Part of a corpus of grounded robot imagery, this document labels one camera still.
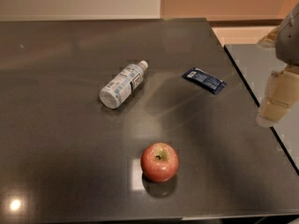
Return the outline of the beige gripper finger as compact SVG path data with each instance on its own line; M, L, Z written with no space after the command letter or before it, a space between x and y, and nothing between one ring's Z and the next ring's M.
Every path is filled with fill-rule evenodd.
M288 64L282 71L273 71L268 78L257 123L262 127L274 126L298 101L299 66Z

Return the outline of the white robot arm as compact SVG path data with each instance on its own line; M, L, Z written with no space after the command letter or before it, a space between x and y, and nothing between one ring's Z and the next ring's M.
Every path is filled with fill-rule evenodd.
M299 4L278 27L275 52L286 67L273 71L267 80L256 118L262 127L278 123L299 101Z

